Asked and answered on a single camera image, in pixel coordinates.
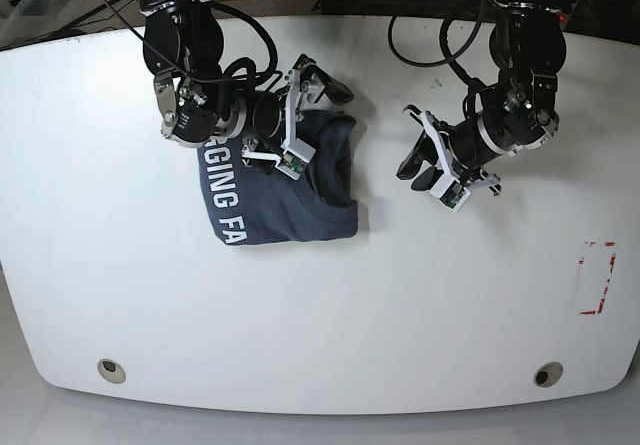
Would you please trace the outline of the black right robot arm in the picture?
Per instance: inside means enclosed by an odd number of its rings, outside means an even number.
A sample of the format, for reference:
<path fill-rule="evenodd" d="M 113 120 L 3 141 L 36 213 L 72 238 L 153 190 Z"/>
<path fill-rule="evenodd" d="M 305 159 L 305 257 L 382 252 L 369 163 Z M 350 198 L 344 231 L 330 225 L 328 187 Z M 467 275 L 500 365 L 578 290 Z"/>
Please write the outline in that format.
<path fill-rule="evenodd" d="M 211 139 L 238 139 L 245 165 L 278 170 L 293 180 L 318 157 L 319 148 L 298 132 L 306 104 L 326 98 L 338 106 L 354 95 L 302 54 L 285 74 L 267 30 L 254 18 L 215 0 L 139 0 L 145 16 L 144 61 L 162 116 L 161 134 L 184 147 Z M 213 13 L 232 15 L 262 39 L 268 63 L 250 57 L 221 67 L 224 34 Z M 269 80 L 284 77 L 274 89 Z"/>

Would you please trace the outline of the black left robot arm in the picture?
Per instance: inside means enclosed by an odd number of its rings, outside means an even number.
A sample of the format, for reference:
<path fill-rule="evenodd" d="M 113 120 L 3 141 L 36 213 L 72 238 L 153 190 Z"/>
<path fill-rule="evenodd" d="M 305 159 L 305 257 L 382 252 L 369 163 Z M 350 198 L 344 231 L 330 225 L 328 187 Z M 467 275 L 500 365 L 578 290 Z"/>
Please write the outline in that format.
<path fill-rule="evenodd" d="M 461 206 L 476 188 L 501 194 L 501 180 L 487 172 L 487 164 L 536 149 L 558 130 L 558 73 L 567 53 L 561 5 L 562 0 L 467 0 L 443 18 L 438 37 L 443 57 L 431 65 L 450 67 L 466 85 L 464 119 L 452 125 L 406 106 L 421 133 L 399 165 L 398 179 L 449 209 Z M 486 18 L 494 22 L 489 51 L 499 73 L 493 84 L 471 76 L 458 61 Z"/>

